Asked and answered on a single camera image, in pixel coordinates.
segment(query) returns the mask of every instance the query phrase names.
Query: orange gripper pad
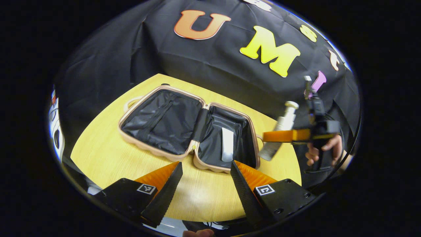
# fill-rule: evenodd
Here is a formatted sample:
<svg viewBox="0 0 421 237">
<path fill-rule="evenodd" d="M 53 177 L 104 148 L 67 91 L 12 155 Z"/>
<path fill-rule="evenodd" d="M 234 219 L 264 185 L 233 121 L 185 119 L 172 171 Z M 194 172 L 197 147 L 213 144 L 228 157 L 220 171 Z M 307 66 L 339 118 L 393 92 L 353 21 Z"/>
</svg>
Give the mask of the orange gripper pad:
<svg viewBox="0 0 421 237">
<path fill-rule="evenodd" d="M 238 169 L 241 171 L 245 181 L 247 182 L 250 189 L 253 191 L 255 187 L 263 186 L 277 182 L 275 179 L 267 176 L 266 174 L 251 168 L 241 162 L 235 161 Z"/>
<path fill-rule="evenodd" d="M 310 129 L 272 131 L 263 133 L 264 142 L 290 143 L 310 139 Z"/>
<path fill-rule="evenodd" d="M 158 192 L 155 194 L 156 196 L 159 193 L 159 191 L 162 190 L 164 184 L 167 182 L 168 178 L 173 173 L 174 169 L 176 168 L 178 164 L 179 164 L 179 161 L 171 163 L 162 168 L 154 170 L 146 175 L 143 175 L 142 177 L 136 179 L 135 181 L 157 187 Z"/>
</svg>

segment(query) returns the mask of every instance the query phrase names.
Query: screw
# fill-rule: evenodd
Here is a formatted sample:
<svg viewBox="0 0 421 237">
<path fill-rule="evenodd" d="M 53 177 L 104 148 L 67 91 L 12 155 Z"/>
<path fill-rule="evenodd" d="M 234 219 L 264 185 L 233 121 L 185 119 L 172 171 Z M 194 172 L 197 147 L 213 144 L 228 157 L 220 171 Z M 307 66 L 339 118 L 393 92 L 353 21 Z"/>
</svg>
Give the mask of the screw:
<svg viewBox="0 0 421 237">
<path fill-rule="evenodd" d="M 281 212 L 283 212 L 284 211 L 284 209 L 282 209 L 282 208 L 278 208 L 278 209 L 276 209 L 276 210 L 274 210 L 273 211 L 273 213 L 274 214 L 280 214 Z"/>
</svg>

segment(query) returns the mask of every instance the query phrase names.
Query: black cloth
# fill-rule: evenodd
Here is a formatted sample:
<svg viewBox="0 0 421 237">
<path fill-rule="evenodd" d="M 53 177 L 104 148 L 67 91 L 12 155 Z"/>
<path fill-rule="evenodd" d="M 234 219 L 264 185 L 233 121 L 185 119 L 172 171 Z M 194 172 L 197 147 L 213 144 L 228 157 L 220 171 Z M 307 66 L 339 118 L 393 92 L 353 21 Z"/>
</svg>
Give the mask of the black cloth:
<svg viewBox="0 0 421 237">
<path fill-rule="evenodd" d="M 157 73 L 209 89 L 273 119 L 283 115 L 285 101 L 295 101 L 300 105 L 295 126 L 304 127 L 308 125 L 304 76 L 314 81 L 322 71 L 327 82 L 319 89 L 319 96 L 326 111 L 337 105 L 335 113 L 348 143 L 354 136 L 360 107 L 354 74 L 316 28 L 281 7 L 271 6 L 268 12 L 238 0 L 150 0 L 106 23 L 68 58 L 55 78 L 66 141 L 64 154 L 70 156 L 82 131 L 106 106 Z M 205 12 L 192 26 L 197 31 L 209 25 L 211 13 L 226 15 L 231 21 L 209 39 L 183 38 L 174 32 L 174 26 L 184 10 Z M 302 25 L 314 29 L 315 43 L 301 33 Z M 273 32 L 276 46 L 291 43 L 300 51 L 285 78 L 269 68 L 270 62 L 260 62 L 261 50 L 257 59 L 239 52 L 255 35 L 254 26 Z M 330 63 L 329 50 L 339 58 L 338 71 Z M 296 151 L 302 159 L 304 153 Z"/>
</svg>

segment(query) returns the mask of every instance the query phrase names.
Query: suitcase handle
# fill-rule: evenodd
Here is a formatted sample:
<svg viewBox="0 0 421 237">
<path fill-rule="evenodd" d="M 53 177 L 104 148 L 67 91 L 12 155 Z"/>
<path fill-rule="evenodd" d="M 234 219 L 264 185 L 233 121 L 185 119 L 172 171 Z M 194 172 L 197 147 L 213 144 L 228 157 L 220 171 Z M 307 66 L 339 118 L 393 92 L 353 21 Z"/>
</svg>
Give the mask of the suitcase handle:
<svg viewBox="0 0 421 237">
<path fill-rule="evenodd" d="M 266 142 L 263 141 L 263 137 L 262 136 L 256 134 L 256 138 L 260 139 L 260 141 L 262 141 L 263 145 L 266 143 Z"/>
<path fill-rule="evenodd" d="M 124 106 L 123 106 L 123 111 L 126 113 L 129 109 L 130 109 L 130 107 L 132 107 L 132 105 L 133 104 L 131 104 L 133 101 L 135 101 L 135 100 L 140 100 L 140 99 L 142 99 L 143 98 L 143 96 L 139 96 L 139 97 L 135 97 L 135 98 L 133 98 L 133 99 L 131 99 L 131 100 L 129 100 L 129 101 L 127 101 L 125 104 L 124 104 Z"/>
</svg>

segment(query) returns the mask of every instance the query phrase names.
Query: open suitcase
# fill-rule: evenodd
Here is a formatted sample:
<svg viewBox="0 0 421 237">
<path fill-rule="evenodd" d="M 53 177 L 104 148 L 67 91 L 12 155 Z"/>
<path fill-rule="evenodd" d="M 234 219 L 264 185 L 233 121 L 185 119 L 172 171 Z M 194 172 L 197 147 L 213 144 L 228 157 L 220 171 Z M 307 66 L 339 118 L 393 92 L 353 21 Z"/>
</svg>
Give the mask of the open suitcase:
<svg viewBox="0 0 421 237">
<path fill-rule="evenodd" d="M 260 166 L 253 123 L 242 112 L 214 102 L 206 104 L 169 85 L 132 99 L 124 110 L 118 123 L 123 139 L 154 155 L 175 162 L 193 151 L 194 165 L 214 172 L 229 173 L 231 162 L 223 161 L 222 156 L 230 153 L 232 159 L 250 167 Z"/>
</svg>

